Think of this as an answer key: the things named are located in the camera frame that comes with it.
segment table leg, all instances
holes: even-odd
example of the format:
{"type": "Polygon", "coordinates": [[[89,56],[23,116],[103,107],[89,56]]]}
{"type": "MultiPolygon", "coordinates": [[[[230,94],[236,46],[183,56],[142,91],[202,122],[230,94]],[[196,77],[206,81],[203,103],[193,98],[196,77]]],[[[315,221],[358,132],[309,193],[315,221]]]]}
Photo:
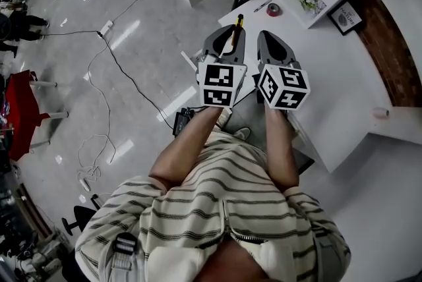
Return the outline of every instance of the table leg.
{"type": "Polygon", "coordinates": [[[69,112],[56,112],[56,113],[44,113],[44,115],[48,115],[48,118],[45,119],[62,119],[67,118],[69,116],[69,112]]]}
{"type": "Polygon", "coordinates": [[[57,83],[56,82],[42,82],[40,80],[33,80],[31,82],[29,82],[29,85],[33,85],[33,86],[53,86],[54,88],[57,87],[57,83]]]}
{"type": "Polygon", "coordinates": [[[49,140],[46,140],[45,142],[37,142],[37,143],[35,143],[35,144],[31,144],[30,146],[29,146],[29,149],[30,150],[32,150],[32,149],[34,149],[34,148],[38,148],[38,147],[40,147],[40,146],[43,146],[43,145],[45,145],[45,144],[51,144],[51,142],[49,141],[49,140]]]}

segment person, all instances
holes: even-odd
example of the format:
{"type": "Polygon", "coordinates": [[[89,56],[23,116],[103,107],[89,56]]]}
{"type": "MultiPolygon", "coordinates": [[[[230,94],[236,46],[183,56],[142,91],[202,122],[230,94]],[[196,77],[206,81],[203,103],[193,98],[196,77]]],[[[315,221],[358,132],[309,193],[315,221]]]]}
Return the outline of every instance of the person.
{"type": "Polygon", "coordinates": [[[349,247],[301,192],[291,126],[265,107],[266,154],[197,113],[148,177],[122,183],[76,243],[91,281],[339,281],[349,247]]]}
{"type": "Polygon", "coordinates": [[[4,41],[43,40],[44,35],[40,31],[30,31],[30,26],[44,26],[49,28],[49,22],[43,18],[27,15],[22,5],[18,3],[0,3],[0,51],[12,51],[16,57],[18,47],[5,44],[4,41]]]}

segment white cable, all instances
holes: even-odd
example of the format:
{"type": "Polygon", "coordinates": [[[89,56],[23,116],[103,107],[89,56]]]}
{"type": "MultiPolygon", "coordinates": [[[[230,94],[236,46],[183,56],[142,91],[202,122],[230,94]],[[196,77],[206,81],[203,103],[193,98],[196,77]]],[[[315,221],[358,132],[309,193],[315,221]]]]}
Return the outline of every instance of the white cable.
{"type": "MultiPolygon", "coordinates": [[[[131,8],[137,1],[139,1],[139,0],[134,0],[122,13],[120,13],[117,17],[115,17],[114,19],[113,19],[113,21],[112,22],[115,22],[121,15],[123,15],[125,12],[127,12],[128,10],[129,10],[129,8],[131,8]]],[[[104,49],[102,49],[99,53],[97,53],[95,56],[94,56],[94,58],[90,61],[90,63],[88,64],[88,68],[87,68],[87,75],[88,75],[88,79],[90,80],[90,84],[91,84],[91,86],[93,87],[93,88],[95,88],[97,91],[99,91],[99,93],[101,93],[101,95],[103,96],[103,98],[104,98],[104,101],[105,101],[105,104],[107,105],[107,110],[108,110],[108,124],[107,124],[107,134],[93,134],[91,137],[89,137],[88,139],[85,139],[83,142],[82,142],[82,145],[80,146],[80,148],[78,149],[78,153],[77,153],[77,156],[78,156],[78,161],[79,161],[79,165],[80,165],[80,169],[77,171],[77,173],[76,173],[76,179],[77,179],[77,181],[79,181],[79,176],[80,175],[83,175],[84,176],[84,178],[83,179],[85,179],[85,180],[88,180],[88,181],[94,181],[94,182],[96,182],[97,180],[98,180],[98,178],[100,178],[101,177],[101,169],[100,169],[100,166],[99,165],[96,165],[96,162],[97,162],[97,160],[98,160],[98,158],[101,156],[101,154],[103,153],[103,151],[105,150],[105,148],[106,148],[106,146],[107,146],[107,141],[108,142],[110,142],[110,144],[113,146],[113,149],[114,149],[114,152],[113,152],[113,156],[111,157],[111,159],[110,159],[110,163],[113,161],[113,159],[114,159],[114,156],[115,156],[115,154],[116,154],[116,147],[114,146],[114,144],[113,144],[113,142],[110,140],[110,137],[109,137],[109,134],[110,134],[110,113],[111,113],[111,109],[110,109],[110,105],[108,104],[108,102],[107,102],[107,99],[106,99],[106,95],[99,89],[99,88],[97,88],[93,83],[92,83],[92,80],[91,80],[91,76],[90,76],[90,66],[91,66],[91,64],[92,64],[92,62],[94,62],[94,60],[95,60],[95,58],[98,56],[98,55],[100,55],[104,50],[106,50],[107,49],[107,47],[108,47],[108,43],[107,43],[107,41],[106,41],[106,39],[105,38],[103,38],[104,39],[104,41],[105,41],[105,44],[106,44],[106,47],[104,48],[104,49]],[[91,139],[93,139],[94,137],[106,137],[106,140],[105,140],[105,143],[104,143],[104,146],[103,146],[103,148],[101,149],[101,151],[99,152],[99,154],[96,156],[96,158],[94,159],[94,162],[92,163],[92,165],[91,166],[83,166],[83,164],[82,164],[82,162],[80,161],[80,158],[79,158],[79,151],[84,147],[84,145],[85,145],[85,142],[87,142],[87,141],[89,141],[89,140],[91,140],[91,139]]]]}
{"type": "Polygon", "coordinates": [[[104,192],[104,193],[99,193],[97,194],[98,197],[102,196],[102,195],[112,195],[113,193],[108,193],[108,192],[104,192]]]}
{"type": "Polygon", "coordinates": [[[108,124],[107,124],[107,134],[93,134],[91,137],[89,137],[88,139],[85,139],[82,144],[80,145],[80,148],[78,149],[77,152],[77,156],[78,156],[78,161],[79,161],[79,165],[80,165],[80,169],[78,170],[78,172],[76,173],[76,179],[77,181],[79,181],[79,176],[83,175],[85,180],[88,181],[94,181],[96,182],[98,180],[98,178],[101,177],[101,169],[99,165],[96,165],[96,162],[98,160],[98,158],[101,156],[101,154],[103,153],[103,151],[105,150],[106,146],[107,146],[107,142],[110,142],[111,146],[113,146],[113,155],[110,159],[110,163],[113,161],[114,156],[116,154],[116,147],[114,146],[113,142],[111,141],[109,135],[110,135],[110,113],[111,113],[111,109],[110,109],[110,105],[107,102],[107,98],[106,95],[99,89],[97,88],[94,83],[92,83],[92,79],[91,79],[91,75],[90,75],[90,66],[92,64],[92,62],[94,62],[95,58],[97,58],[97,56],[99,56],[104,50],[107,49],[107,46],[102,49],[99,53],[97,53],[94,58],[90,61],[90,63],[88,64],[88,68],[87,70],[87,75],[88,75],[88,79],[90,81],[91,86],[96,89],[99,93],[101,93],[101,95],[104,98],[105,104],[107,105],[107,116],[108,116],[108,124]],[[98,153],[98,155],[96,156],[96,158],[94,159],[94,162],[92,163],[91,166],[83,166],[80,157],[79,157],[79,151],[84,147],[85,143],[91,139],[93,139],[94,137],[105,137],[105,143],[103,148],[101,149],[101,151],[98,153]]]}

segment white floor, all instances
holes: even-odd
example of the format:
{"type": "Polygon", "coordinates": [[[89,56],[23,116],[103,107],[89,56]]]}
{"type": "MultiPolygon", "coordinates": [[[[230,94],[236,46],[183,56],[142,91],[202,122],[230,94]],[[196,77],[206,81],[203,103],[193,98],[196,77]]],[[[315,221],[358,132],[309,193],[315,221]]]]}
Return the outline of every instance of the white floor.
{"type": "MultiPolygon", "coordinates": [[[[51,22],[49,33],[101,30],[134,0],[30,0],[29,14],[51,22]]],[[[177,102],[198,106],[195,74],[181,56],[202,47],[205,37],[219,28],[218,19],[230,11],[233,0],[205,0],[194,9],[183,0],[139,0],[115,20],[106,36],[122,67],[139,88],[164,109],[177,102]]],[[[110,138],[98,161],[101,177],[89,182],[85,192],[76,179],[80,169],[77,151],[93,134],[107,132],[107,106],[102,95],[89,85],[89,62],[105,47],[95,33],[48,36],[42,42],[21,41],[15,60],[4,57],[5,72],[30,69],[40,80],[59,83],[58,88],[35,91],[40,111],[68,110],[70,117],[54,124],[43,123],[33,142],[51,138],[50,146],[35,149],[18,162],[21,180],[34,202],[61,227],[61,218],[73,221],[73,206],[87,203],[90,194],[112,192],[123,180],[146,175],[157,155],[173,139],[171,129],[159,120],[158,111],[147,102],[104,51],[90,67],[93,83],[110,105],[110,138]]],[[[173,126],[174,114],[168,121],[173,126]]],[[[91,165],[104,145],[95,138],[80,151],[82,164],[91,165]]],[[[78,231],[71,237],[75,242],[78,231]]]]}

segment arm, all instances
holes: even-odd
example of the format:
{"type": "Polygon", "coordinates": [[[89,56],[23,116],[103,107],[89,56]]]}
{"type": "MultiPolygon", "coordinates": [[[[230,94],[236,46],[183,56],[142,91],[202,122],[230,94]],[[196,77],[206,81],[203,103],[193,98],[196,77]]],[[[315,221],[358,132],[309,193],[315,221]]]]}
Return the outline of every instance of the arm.
{"type": "Polygon", "coordinates": [[[283,192],[289,206],[311,223],[315,245],[318,247],[320,280],[339,281],[350,263],[350,249],[336,224],[320,208],[318,200],[302,193],[297,187],[299,173],[291,147],[291,127],[286,118],[281,111],[270,109],[267,104],[265,114],[270,177],[283,192]]]}
{"type": "Polygon", "coordinates": [[[221,107],[207,107],[196,114],[158,156],[150,177],[159,180],[167,189],[179,186],[195,165],[222,110],[221,107]]]}
{"type": "Polygon", "coordinates": [[[302,193],[299,187],[283,195],[297,214],[311,223],[318,255],[318,281],[340,281],[350,264],[351,252],[336,224],[320,208],[319,201],[302,193]]]}
{"type": "Polygon", "coordinates": [[[270,109],[266,103],[265,119],[268,174],[284,192],[299,185],[299,173],[291,146],[291,127],[280,110],[270,109]]]}

